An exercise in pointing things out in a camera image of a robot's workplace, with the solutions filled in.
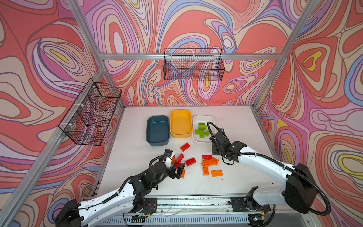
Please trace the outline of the orange lego brick bottom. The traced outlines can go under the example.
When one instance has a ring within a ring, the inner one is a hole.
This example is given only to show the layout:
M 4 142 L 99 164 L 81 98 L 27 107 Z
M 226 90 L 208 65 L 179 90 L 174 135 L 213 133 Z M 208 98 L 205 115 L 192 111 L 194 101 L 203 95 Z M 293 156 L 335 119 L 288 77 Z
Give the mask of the orange lego brick bottom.
M 181 175 L 181 178 L 183 178 L 184 179 L 184 176 L 185 176 L 185 169 L 182 171 L 182 175 Z

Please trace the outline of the small orange lego brick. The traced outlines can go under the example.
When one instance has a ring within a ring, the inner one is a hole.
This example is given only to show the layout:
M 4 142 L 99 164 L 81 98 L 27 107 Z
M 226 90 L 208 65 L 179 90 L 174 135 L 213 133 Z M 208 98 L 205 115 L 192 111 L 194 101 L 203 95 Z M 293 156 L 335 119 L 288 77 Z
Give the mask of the small orange lego brick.
M 173 166 L 175 163 L 176 163 L 176 159 L 175 159 L 175 156 L 173 156 L 171 165 Z

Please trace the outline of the green lego brick top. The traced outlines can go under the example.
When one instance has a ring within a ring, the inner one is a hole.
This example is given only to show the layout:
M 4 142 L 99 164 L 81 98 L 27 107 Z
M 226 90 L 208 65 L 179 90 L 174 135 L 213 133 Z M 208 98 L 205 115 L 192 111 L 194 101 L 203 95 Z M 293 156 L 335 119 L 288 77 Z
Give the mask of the green lego brick top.
M 207 126 L 206 126 L 206 125 L 199 125 L 199 126 L 198 126 L 198 130 L 203 130 L 203 131 L 205 131 L 205 130 L 207 130 Z

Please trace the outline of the long green lego brick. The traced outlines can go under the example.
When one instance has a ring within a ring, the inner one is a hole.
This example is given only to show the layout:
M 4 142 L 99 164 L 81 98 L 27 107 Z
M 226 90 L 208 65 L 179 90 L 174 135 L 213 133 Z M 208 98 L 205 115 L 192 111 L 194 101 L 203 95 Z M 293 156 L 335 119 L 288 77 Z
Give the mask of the long green lego brick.
M 195 130 L 196 135 L 201 135 L 201 134 L 204 134 L 204 133 L 205 133 L 204 130 L 199 130 L 199 129 Z

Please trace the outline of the orange lego chassis plate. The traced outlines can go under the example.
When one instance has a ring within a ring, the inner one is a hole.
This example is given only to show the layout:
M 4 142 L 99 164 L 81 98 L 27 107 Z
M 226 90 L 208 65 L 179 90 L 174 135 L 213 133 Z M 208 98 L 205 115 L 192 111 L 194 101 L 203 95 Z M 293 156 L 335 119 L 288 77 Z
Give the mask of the orange lego chassis plate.
M 213 165 L 218 165 L 219 163 L 219 160 L 216 159 L 216 158 L 212 158 L 212 159 L 209 159 L 209 160 L 204 160 L 202 163 L 201 163 L 201 166 L 213 166 Z

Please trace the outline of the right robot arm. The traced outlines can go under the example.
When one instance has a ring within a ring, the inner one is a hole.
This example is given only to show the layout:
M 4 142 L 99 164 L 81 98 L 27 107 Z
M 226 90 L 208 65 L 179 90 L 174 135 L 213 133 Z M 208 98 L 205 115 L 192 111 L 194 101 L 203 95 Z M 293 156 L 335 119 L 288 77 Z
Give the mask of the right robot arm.
M 287 164 L 259 153 L 240 141 L 230 142 L 221 129 L 210 137 L 212 148 L 227 165 L 241 163 L 253 167 L 280 183 L 280 186 L 254 186 L 244 199 L 251 211 L 266 205 L 288 205 L 299 213 L 319 216 L 331 213 L 327 195 L 317 186 L 309 168 Z

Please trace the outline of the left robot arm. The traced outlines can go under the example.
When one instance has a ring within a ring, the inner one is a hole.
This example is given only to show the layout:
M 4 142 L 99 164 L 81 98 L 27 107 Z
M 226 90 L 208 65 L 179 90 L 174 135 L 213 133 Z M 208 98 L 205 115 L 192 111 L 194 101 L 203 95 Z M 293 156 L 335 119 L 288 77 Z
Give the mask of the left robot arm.
M 146 170 L 130 176 L 122 185 L 102 196 L 77 202 L 68 201 L 54 218 L 57 227 L 95 227 L 118 214 L 135 213 L 136 219 L 146 219 L 157 211 L 157 199 L 145 196 L 158 189 L 166 178 L 180 179 L 185 164 L 173 161 L 174 152 L 166 149 L 153 158 Z

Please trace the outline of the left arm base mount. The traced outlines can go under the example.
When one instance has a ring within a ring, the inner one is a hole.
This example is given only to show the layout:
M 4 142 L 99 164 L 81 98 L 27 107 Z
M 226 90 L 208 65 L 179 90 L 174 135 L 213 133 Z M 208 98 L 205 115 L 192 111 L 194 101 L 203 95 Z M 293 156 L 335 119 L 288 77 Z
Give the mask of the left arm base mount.
M 135 200 L 134 206 L 129 213 L 154 214 L 157 211 L 158 199 L 156 197 L 140 198 Z

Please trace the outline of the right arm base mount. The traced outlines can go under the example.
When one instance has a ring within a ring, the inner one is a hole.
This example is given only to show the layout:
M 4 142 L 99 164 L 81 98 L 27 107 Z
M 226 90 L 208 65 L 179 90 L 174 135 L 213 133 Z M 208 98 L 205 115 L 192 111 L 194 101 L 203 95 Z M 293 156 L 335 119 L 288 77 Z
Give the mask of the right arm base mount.
M 271 211 L 270 205 L 259 205 L 253 200 L 253 198 L 248 197 L 231 197 L 228 202 L 232 206 L 234 212 L 264 212 L 267 213 Z

